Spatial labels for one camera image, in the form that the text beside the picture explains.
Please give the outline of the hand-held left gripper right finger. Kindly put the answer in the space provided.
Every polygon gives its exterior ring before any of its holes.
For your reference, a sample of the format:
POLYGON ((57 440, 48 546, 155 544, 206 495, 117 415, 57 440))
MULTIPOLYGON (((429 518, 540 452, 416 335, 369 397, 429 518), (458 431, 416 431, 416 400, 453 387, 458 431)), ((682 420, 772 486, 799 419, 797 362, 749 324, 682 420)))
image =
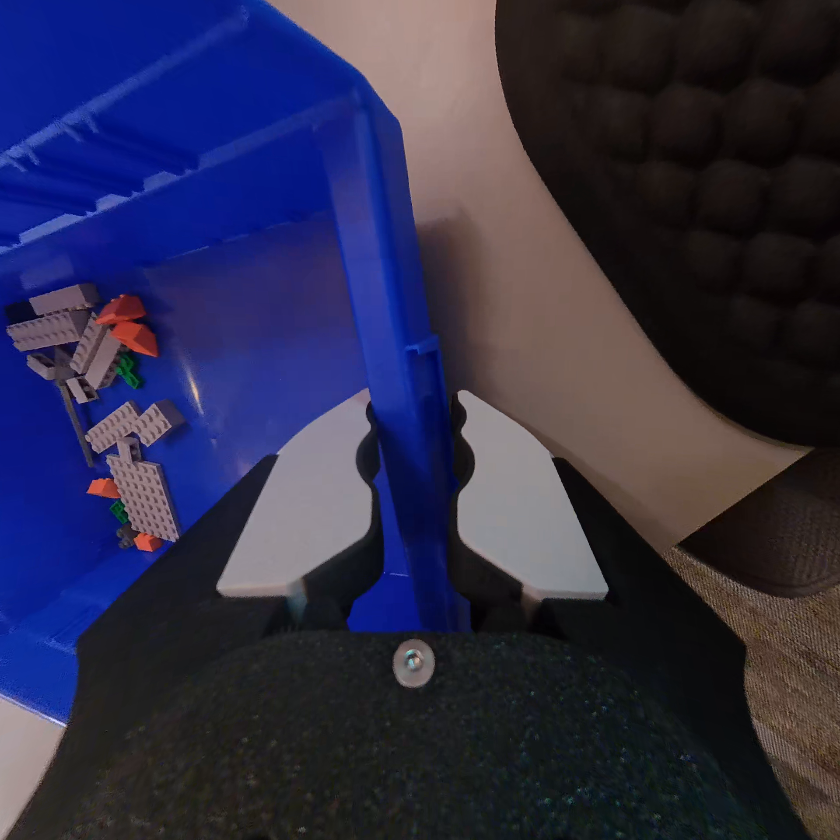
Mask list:
POLYGON ((550 451, 468 391, 451 407, 450 580, 475 606, 601 602, 607 582, 550 451))

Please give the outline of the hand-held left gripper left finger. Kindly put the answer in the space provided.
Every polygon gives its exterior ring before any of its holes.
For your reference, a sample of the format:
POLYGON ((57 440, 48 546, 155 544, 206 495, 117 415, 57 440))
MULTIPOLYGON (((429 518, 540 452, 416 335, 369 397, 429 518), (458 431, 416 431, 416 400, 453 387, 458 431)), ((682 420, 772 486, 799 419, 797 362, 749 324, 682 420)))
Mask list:
POLYGON ((364 389, 279 450, 217 582, 230 597, 354 602, 383 572, 380 446, 364 389))

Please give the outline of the black quilted wrist rest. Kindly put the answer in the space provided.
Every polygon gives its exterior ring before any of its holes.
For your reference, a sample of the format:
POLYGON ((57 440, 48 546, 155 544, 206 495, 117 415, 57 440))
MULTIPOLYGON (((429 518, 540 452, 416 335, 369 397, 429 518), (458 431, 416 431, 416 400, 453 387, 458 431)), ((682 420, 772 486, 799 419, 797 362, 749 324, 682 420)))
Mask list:
POLYGON ((531 163, 668 367, 794 446, 839 435, 839 3, 497 2, 531 163))

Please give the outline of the blue plastic bin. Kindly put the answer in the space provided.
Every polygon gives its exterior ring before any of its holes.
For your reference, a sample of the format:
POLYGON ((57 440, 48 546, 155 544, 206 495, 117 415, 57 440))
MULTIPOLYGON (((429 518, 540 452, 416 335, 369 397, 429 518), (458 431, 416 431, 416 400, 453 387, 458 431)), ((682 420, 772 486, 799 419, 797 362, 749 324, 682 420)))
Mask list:
POLYGON ((28 299, 138 296, 159 356, 81 408, 170 399, 152 448, 189 529, 310 421, 368 391, 385 578, 368 631, 466 630, 447 581, 448 394, 403 134, 364 76, 267 2, 2 2, 2 698, 64 725, 79 636, 151 564, 56 385, 7 335, 28 299))

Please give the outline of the pile of grey orange bricks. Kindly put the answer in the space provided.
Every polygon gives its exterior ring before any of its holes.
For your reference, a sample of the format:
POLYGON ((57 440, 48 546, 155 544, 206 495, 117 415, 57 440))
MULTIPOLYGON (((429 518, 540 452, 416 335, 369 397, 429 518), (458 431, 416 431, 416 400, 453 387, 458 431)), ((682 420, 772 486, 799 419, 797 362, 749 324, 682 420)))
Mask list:
POLYGON ((3 307, 7 336, 27 367, 52 384, 88 467, 105 455, 109 475, 94 478, 88 495, 111 502, 122 549, 154 552, 181 536, 164 469, 145 450, 186 422, 171 400, 141 410, 128 400, 84 428, 79 407, 96 402, 115 382, 138 391, 139 355, 156 359, 158 339, 141 298, 122 293, 102 301, 98 288, 76 283, 3 307))

